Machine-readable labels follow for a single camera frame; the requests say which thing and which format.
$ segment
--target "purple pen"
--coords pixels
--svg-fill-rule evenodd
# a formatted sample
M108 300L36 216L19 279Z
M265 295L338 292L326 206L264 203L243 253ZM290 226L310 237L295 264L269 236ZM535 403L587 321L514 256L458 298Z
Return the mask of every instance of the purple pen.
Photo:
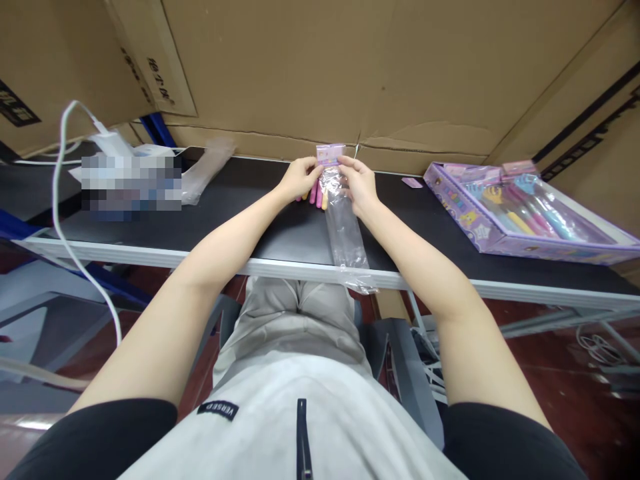
M320 185L320 180L318 180L317 182L318 186L317 186L317 192L315 194L315 206L318 208L322 208L322 186Z

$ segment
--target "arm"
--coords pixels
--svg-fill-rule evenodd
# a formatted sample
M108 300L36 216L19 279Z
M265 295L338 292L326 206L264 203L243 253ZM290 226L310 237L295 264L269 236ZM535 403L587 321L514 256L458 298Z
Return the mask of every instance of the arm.
M69 412L131 398L178 405L216 297L278 212L308 192L321 170L314 157L292 162L274 190L198 243Z
M471 282L378 200L374 173L341 157L354 213L435 316L449 404L478 402L551 428L493 316Z

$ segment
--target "shirt logo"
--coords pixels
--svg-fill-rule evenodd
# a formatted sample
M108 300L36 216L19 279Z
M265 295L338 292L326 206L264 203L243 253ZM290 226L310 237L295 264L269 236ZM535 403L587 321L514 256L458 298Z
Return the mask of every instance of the shirt logo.
M233 421L240 407L224 400L215 400L203 403L198 407L198 415L201 413L217 413L229 421Z

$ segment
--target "black shirt sleeve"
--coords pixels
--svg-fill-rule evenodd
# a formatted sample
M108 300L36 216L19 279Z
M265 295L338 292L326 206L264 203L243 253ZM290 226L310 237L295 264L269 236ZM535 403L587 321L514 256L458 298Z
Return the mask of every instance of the black shirt sleeve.
M457 403L443 426L444 454L469 480L587 480L556 434L519 413Z
M175 426L164 400L131 399L78 410L54 424L7 480L118 478Z

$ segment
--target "floor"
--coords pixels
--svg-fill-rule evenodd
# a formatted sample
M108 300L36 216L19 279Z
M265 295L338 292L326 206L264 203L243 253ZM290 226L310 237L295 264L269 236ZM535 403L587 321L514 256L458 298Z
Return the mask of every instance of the floor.
M134 285L155 294L169 274L168 269L133 267L129 280ZM224 293L244 301L246 277L236 276ZM358 296L365 321L378 316L372 297ZM487 300L498 324L540 315L549 309L543 305L512 301ZM428 313L420 304L422 314ZM139 314L122 315L126 333ZM640 339L637 322L629 326ZM113 326L106 326L58 373L91 378L106 361L115 346ZM564 440L591 480L631 478L640 465L640 401L617 399L611 395L604 377L597 375L586 352L575 341L575 331L542 333L508 340L508 344L523 369L552 428ZM211 336L192 373L182 402L182 419L207 398L211 385L211 370L219 349L218 336ZM393 380L383 369L380 382L393 392Z

